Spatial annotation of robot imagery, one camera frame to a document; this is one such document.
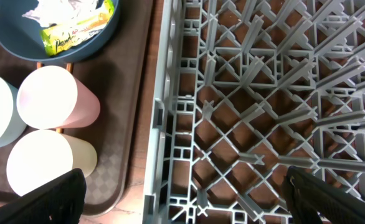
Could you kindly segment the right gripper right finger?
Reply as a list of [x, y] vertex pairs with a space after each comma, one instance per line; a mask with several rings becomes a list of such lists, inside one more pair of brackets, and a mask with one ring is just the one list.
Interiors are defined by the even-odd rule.
[[365, 203], [295, 166], [284, 177], [283, 198], [295, 223], [365, 223]]

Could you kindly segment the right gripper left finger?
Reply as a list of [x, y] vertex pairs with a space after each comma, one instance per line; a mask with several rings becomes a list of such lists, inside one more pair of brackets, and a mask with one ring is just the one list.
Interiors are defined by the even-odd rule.
[[76, 168], [0, 207], [0, 224], [78, 224], [86, 181]]

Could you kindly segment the pale green plastic cup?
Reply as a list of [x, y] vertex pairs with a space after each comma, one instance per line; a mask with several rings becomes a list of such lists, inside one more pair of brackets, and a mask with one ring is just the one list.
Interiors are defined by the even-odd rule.
[[88, 177], [97, 165], [97, 152], [87, 141], [48, 129], [33, 131], [13, 147], [6, 175], [12, 190], [23, 196], [79, 168]]

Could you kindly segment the pink plastic cup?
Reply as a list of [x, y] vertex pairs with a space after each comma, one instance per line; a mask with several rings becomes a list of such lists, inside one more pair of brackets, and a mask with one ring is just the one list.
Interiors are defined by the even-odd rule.
[[17, 93], [22, 120], [36, 129], [83, 128], [100, 114], [100, 102], [68, 70], [54, 65], [34, 70]]

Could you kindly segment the yellow green snack wrapper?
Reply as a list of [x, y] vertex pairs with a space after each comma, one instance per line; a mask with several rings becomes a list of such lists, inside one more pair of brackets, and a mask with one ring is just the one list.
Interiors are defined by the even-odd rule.
[[41, 30], [46, 54], [51, 57], [91, 39], [106, 27], [114, 11], [113, 2], [104, 0], [90, 16]]

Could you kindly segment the white napkin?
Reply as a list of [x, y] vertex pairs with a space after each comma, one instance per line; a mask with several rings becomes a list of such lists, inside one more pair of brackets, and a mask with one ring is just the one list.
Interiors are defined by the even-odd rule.
[[38, 0], [37, 7], [22, 17], [36, 21], [41, 27], [50, 27], [87, 16], [97, 5], [98, 0]]

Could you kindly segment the grey dishwasher rack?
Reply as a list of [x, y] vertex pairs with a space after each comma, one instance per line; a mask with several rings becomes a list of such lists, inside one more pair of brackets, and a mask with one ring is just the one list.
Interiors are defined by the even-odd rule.
[[291, 223], [289, 167], [365, 202], [365, 1], [165, 1], [144, 223]]

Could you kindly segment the brown serving tray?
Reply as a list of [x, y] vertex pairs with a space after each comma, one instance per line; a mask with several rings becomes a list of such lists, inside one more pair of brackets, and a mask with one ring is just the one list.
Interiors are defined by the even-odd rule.
[[[128, 157], [141, 75], [154, 1], [119, 1], [121, 16], [115, 33], [88, 59], [73, 64], [76, 76], [99, 99], [98, 119], [86, 128], [66, 129], [65, 134], [91, 143], [98, 163], [86, 178], [83, 214], [108, 213], [120, 201], [125, 188]], [[15, 87], [22, 83], [35, 62], [17, 58], [0, 46], [0, 76]], [[6, 161], [12, 144], [0, 148], [0, 203], [18, 198], [6, 178]]]

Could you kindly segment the dark blue plate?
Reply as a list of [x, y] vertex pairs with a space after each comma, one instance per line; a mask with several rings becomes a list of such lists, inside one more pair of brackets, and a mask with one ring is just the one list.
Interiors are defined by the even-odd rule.
[[24, 60], [44, 63], [71, 63], [83, 60], [105, 45], [116, 30], [120, 17], [119, 0], [110, 1], [114, 7], [110, 22], [89, 40], [54, 56], [45, 53], [39, 31], [43, 28], [23, 13], [37, 7], [34, 0], [0, 0], [0, 44], [9, 53]]

